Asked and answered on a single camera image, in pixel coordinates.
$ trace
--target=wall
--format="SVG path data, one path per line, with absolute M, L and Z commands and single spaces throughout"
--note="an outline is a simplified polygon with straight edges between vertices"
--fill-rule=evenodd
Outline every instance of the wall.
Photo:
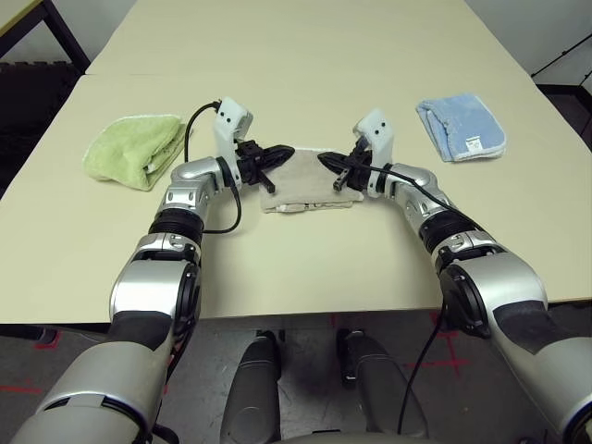
M 53 2 L 86 55 L 93 60 L 136 0 L 53 0 Z M 37 25 L 2 57 L 3 62 L 53 62 L 56 60 L 68 60 L 68 56 L 45 23 Z
M 592 0 L 466 0 L 510 54 L 532 74 L 592 32 Z M 592 69 L 592 39 L 535 77 L 579 84 Z M 592 77 L 584 84 L 592 93 Z
M 466 1 L 528 73 L 542 68 L 592 32 L 592 0 Z M 93 59 L 135 0 L 54 0 L 54 3 L 88 57 Z M 66 59 L 49 30 L 40 24 L 2 61 Z M 578 84 L 590 69 L 592 39 L 543 71 L 536 81 Z M 592 77 L 585 86 L 592 92 Z

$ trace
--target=folded blue towel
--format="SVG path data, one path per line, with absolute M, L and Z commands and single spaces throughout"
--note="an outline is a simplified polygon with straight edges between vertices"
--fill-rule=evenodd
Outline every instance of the folded blue towel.
M 444 162 L 499 157 L 506 151 L 503 129 L 476 95 L 424 100 L 415 109 Z

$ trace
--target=green towel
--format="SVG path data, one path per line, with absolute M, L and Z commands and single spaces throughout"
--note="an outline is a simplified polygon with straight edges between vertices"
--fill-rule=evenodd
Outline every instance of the green towel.
M 180 117 L 123 117 L 103 130 L 82 159 L 86 174 L 149 191 L 181 150 Z

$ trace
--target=silver arm segment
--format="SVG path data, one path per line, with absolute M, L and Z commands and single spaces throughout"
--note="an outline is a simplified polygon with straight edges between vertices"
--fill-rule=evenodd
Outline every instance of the silver arm segment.
M 199 315 L 202 232 L 208 204 L 224 188 L 214 158 L 183 164 L 171 178 L 149 234 L 114 285 L 105 342 L 74 361 L 13 444 L 151 436 L 171 352 Z
M 431 172 L 401 164 L 390 169 L 450 204 Z M 574 442 L 592 417 L 592 338 L 558 327 L 536 272 L 485 231 L 405 180 L 387 179 L 385 195 L 431 253 L 448 319 L 468 334 L 491 338 L 535 405 L 565 442 Z

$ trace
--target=white table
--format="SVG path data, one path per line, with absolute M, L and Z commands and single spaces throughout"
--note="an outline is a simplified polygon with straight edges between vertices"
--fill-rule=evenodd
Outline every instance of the white table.
M 158 12 L 158 3 L 144 1 Z M 187 119 L 198 106 L 224 95 L 254 113 L 249 135 L 263 146 L 286 143 L 343 153 L 352 148 L 353 124 L 372 107 L 382 107 L 396 131 L 396 162 L 433 170 L 463 211 L 537 271 L 551 301 L 590 298 L 590 153 L 464 4 L 368 0 L 340 2 L 339 9 L 330 1 L 314 2 L 319 5 L 316 14 L 304 20 L 308 14 L 297 14 L 292 5 L 312 7 L 307 0 L 264 2 L 270 8 L 265 17 L 249 12 L 259 3 L 243 9 L 239 2 L 226 6 L 238 9 L 237 16 L 255 30 L 254 37 L 244 37 L 241 28 L 230 26 L 238 25 L 238 19 L 231 19 L 218 39 L 207 28 L 216 21 L 211 9 L 218 2 L 199 2 L 203 17 L 210 18 L 196 19 L 199 39 L 193 52 L 206 62 L 199 72 L 192 72 L 197 69 L 193 64 L 186 75 L 103 72 L 79 81 L 0 201 L 0 231 L 5 233 L 0 323 L 108 320 L 111 286 L 150 226 L 168 173 L 149 193 L 96 182 L 82 172 L 84 152 L 118 117 L 175 113 Z M 285 26 L 280 26 L 272 4 L 289 9 Z M 188 22 L 193 8 L 191 3 L 183 5 L 187 10 L 170 8 L 180 24 Z M 378 5 L 378 11 L 359 18 L 364 5 Z M 432 8 L 420 11 L 418 5 Z M 134 7 L 129 20 L 137 23 L 137 11 L 143 7 Z M 395 12 L 402 9 L 414 11 L 413 23 L 397 19 Z M 334 15 L 340 20 L 331 21 Z M 459 26 L 450 26 L 451 20 Z M 165 32 L 161 29 L 160 34 L 173 32 L 165 26 L 166 17 L 163 21 Z M 263 32 L 257 30 L 267 22 L 277 28 L 278 37 L 266 47 L 253 44 L 261 43 Z M 327 22 L 337 34 L 330 37 L 332 42 L 325 39 L 308 47 L 326 35 Z M 448 25 L 434 28 L 440 22 Z M 294 23 L 301 25 L 300 40 L 290 31 Z M 360 31 L 354 32 L 354 23 L 360 24 Z M 413 33 L 420 25 L 422 32 Z M 106 51 L 114 54 L 114 42 L 129 28 L 124 21 Z M 420 34 L 423 40 L 414 38 Z M 277 39 L 290 42 L 291 56 L 278 51 Z M 405 44 L 393 43 L 401 40 Z M 229 41 L 244 51 L 232 50 Z M 186 45 L 179 44 L 181 53 Z M 327 55 L 329 46 L 334 52 Z M 362 56 L 368 48 L 373 56 Z M 165 56 L 155 50 L 154 59 Z M 142 62 L 145 67 L 168 67 L 166 60 L 151 65 L 149 57 L 134 62 L 130 46 L 118 51 L 128 54 L 130 66 Z M 266 63 L 264 54 L 271 57 Z M 105 58 L 99 57 L 96 67 Z M 126 64 L 122 60 L 118 68 L 125 71 Z M 481 96 L 505 129 L 508 152 L 502 158 L 458 165 L 439 159 L 414 107 L 426 97 L 461 92 Z M 214 154 L 211 121 L 204 117 L 196 123 L 193 157 Z M 248 188 L 242 194 L 240 228 L 205 238 L 203 317 L 439 304 L 438 281 L 423 245 L 388 203 L 366 200 L 347 210 L 264 215 L 257 190 Z M 228 225 L 235 215 L 229 195 L 212 210 L 207 224 L 211 228 Z

